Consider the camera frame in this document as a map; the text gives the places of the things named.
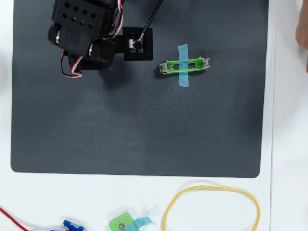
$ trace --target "black wire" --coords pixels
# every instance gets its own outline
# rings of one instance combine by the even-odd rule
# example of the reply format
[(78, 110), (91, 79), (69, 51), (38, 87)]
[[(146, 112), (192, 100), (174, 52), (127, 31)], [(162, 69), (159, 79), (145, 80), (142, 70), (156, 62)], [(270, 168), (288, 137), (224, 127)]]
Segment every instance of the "black wire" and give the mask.
[(62, 57), (61, 57), (61, 61), (60, 61), (60, 69), (61, 69), (61, 72), (62, 72), (62, 74), (64, 74), (64, 75), (66, 75), (66, 76), (76, 76), (76, 75), (71, 75), (71, 74), (67, 74), (67, 73), (65, 73), (64, 71), (63, 71), (63, 58), (64, 58), (64, 56), (66, 55), (66, 51), (65, 51), (65, 53), (62, 55)]
[(151, 25), (155, 15), (156, 15), (157, 11), (158, 11), (160, 5), (163, 3), (163, 1), (164, 0), (158, 0), (157, 4), (156, 4), (156, 6), (155, 6), (155, 8), (154, 8), (154, 10), (153, 10), (149, 20), (148, 20), (148, 22), (144, 26), (144, 29), (143, 29), (142, 33), (145, 33), (145, 31), (150, 27), (150, 25)]
[(116, 9), (117, 9), (116, 14), (114, 15), (114, 17), (112, 19), (113, 20), (113, 24), (115, 23), (116, 17), (119, 14), (119, 8), (117, 7)]
[(123, 15), (123, 8), (122, 8), (122, 10), (121, 10), (119, 22), (118, 22), (117, 26), (115, 27), (115, 31), (114, 31), (114, 33), (113, 33), (112, 35), (108, 36), (108, 39), (111, 39), (111, 38), (115, 35), (117, 29), (119, 28), (119, 26), (120, 26), (120, 24), (121, 24), (122, 15)]

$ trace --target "white surface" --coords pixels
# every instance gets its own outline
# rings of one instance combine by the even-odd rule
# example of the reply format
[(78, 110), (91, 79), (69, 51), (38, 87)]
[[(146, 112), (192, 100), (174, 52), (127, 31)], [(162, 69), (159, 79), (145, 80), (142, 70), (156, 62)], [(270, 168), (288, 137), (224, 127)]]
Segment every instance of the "white surface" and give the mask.
[(308, 230), (307, 51), (295, 39), (300, 2), (277, 1), (272, 231)]
[[(254, 179), (235, 179), (13, 172), (10, 167), (13, 1), (0, 1), (0, 204), (30, 223), (52, 227), (70, 216), (83, 222), (89, 231), (107, 229), (110, 219), (128, 210), (134, 218), (149, 215), (156, 226), (146, 230), (157, 231), (163, 212), (179, 189), (220, 184), (250, 192), (261, 207), (258, 230), (269, 230), (275, 4), (276, 0), (270, 0), (261, 172)], [(253, 203), (241, 195), (199, 191), (179, 200), (171, 210), (167, 226), (172, 231), (244, 231), (255, 218)], [(0, 226), (1, 230), (18, 230), (2, 215)]]

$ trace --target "yellow rubber band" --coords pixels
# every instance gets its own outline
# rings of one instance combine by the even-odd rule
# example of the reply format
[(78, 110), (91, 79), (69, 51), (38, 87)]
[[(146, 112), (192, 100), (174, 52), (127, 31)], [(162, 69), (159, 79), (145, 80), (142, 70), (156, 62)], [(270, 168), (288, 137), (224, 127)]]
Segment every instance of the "yellow rubber band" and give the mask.
[(178, 198), (185, 192), (188, 192), (188, 191), (191, 191), (191, 190), (196, 190), (196, 189), (207, 189), (207, 190), (221, 190), (221, 191), (229, 191), (229, 192), (235, 192), (235, 193), (240, 193), (242, 195), (245, 195), (247, 197), (249, 197), (255, 204), (256, 204), (256, 207), (257, 207), (257, 219), (256, 219), (256, 222), (253, 226), (253, 229), (252, 231), (256, 231), (257, 230), (257, 227), (258, 227), (258, 224), (260, 222), (260, 206), (257, 202), (257, 200), (252, 196), (250, 195), (249, 193), (245, 192), (245, 191), (242, 191), (242, 190), (239, 190), (239, 189), (233, 189), (233, 188), (224, 188), (224, 187), (214, 187), (214, 186), (205, 186), (205, 185), (199, 185), (199, 186), (194, 186), (194, 187), (190, 187), (190, 188), (187, 188), (187, 189), (184, 189), (182, 190), (181, 192), (179, 192), (175, 197), (174, 199), (171, 201), (171, 203), (169, 204), (167, 210), (165, 211), (165, 214), (163, 216), (163, 220), (162, 220), (162, 228), (163, 228), (163, 231), (166, 231), (166, 218), (167, 218), (167, 215), (170, 211), (170, 209), (172, 208), (172, 206), (174, 205), (174, 203), (178, 200)]

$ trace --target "hole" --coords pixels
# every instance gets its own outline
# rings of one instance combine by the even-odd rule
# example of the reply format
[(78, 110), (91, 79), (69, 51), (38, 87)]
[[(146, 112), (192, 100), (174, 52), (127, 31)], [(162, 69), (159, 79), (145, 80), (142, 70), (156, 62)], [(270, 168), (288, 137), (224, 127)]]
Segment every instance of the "hole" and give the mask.
[[(193, 64), (188, 64), (188, 69), (194, 69), (196, 68), (196, 64), (193, 63)], [(173, 70), (177, 71), (179, 69), (179, 65), (178, 64), (175, 64), (173, 65)]]

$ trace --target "blue painter's tape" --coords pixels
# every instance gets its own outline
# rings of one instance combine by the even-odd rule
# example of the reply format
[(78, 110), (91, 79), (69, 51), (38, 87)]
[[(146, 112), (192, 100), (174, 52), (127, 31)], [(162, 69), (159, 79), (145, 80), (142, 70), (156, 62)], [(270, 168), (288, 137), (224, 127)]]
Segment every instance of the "blue painter's tape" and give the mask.
[(151, 221), (151, 219), (149, 219), (149, 217), (142, 217), (137, 220), (134, 220), (134, 224), (139, 229), (142, 226), (153, 224), (153, 222)]
[(123, 229), (123, 231), (137, 231), (142, 226), (153, 224), (151, 219), (149, 217), (142, 217), (137, 220), (134, 220), (134, 223), (132, 225), (128, 225)]
[[(179, 46), (179, 70), (188, 69), (188, 46)], [(188, 87), (188, 72), (179, 73), (179, 86)]]

